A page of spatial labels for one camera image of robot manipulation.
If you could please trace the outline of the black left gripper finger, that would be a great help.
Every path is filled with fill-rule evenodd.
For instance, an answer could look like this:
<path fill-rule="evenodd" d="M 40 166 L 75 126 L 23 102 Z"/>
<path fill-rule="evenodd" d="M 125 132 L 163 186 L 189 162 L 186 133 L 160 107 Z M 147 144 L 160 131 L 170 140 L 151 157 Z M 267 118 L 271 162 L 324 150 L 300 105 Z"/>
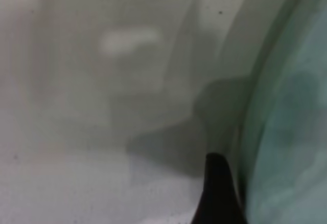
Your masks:
<path fill-rule="evenodd" d="M 203 191 L 191 223 L 247 223 L 237 199 L 229 164 L 221 154 L 206 155 Z"/>

